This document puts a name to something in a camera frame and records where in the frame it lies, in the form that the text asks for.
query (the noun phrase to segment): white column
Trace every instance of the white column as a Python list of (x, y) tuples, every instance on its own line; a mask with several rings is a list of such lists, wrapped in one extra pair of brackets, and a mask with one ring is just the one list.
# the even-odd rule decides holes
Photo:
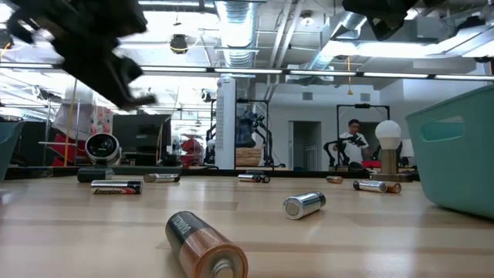
[(220, 169), (235, 167), (235, 98), (235, 80), (222, 77), (216, 100), (215, 165)]

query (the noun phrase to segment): table surface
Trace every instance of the table surface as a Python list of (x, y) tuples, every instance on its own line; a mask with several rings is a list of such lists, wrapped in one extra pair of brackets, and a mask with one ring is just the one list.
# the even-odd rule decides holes
[[(394, 195), (351, 182), (183, 177), (142, 195), (91, 195), (75, 177), (6, 181), (0, 277), (183, 278), (164, 234), (180, 210), (237, 242), (251, 278), (494, 277), (494, 222), (434, 206), (419, 183)], [(286, 197), (316, 190), (322, 211), (284, 216)]]

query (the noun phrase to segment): teal storage bin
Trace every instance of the teal storage bin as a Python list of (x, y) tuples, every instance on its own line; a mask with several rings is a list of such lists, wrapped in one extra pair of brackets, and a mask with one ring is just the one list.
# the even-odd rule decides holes
[(494, 86), (406, 116), (425, 196), (494, 219)]
[(0, 123), (0, 183), (7, 173), (10, 158), (14, 152), (23, 125), (24, 122), (22, 121)]

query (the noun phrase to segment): man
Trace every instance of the man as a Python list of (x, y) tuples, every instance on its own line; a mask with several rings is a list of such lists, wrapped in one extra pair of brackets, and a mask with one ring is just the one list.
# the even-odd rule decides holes
[(350, 159), (349, 162), (362, 162), (362, 150), (364, 150), (365, 154), (371, 155), (371, 152), (369, 151), (369, 144), (367, 143), (367, 140), (365, 140), (365, 137), (358, 133), (359, 129), (360, 121), (353, 119), (348, 122), (348, 132), (340, 135), (341, 139), (357, 136), (356, 141), (361, 141), (361, 144), (357, 144), (355, 141), (343, 141), (343, 144), (346, 145), (345, 154)]

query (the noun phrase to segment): aa battery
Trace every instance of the aa battery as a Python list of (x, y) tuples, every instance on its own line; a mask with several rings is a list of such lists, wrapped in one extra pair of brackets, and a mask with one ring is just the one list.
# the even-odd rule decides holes
[(165, 232), (188, 278), (247, 277), (247, 257), (240, 247), (192, 212), (172, 215)]
[(145, 182), (179, 182), (179, 174), (146, 174), (143, 177)]
[(289, 219), (297, 220), (317, 212), (326, 204), (326, 196), (322, 192), (309, 192), (288, 197), (283, 203), (283, 210)]
[(327, 176), (326, 180), (327, 180), (327, 182), (330, 182), (330, 183), (337, 183), (337, 184), (343, 183), (343, 178), (341, 178), (341, 177)]
[(93, 194), (140, 194), (142, 181), (92, 181)]
[(386, 193), (387, 186), (386, 183), (382, 181), (354, 181), (354, 189)]
[(269, 183), (271, 181), (271, 178), (267, 175), (240, 174), (239, 181)]
[(386, 182), (388, 193), (399, 194), (401, 192), (401, 185), (398, 182)]

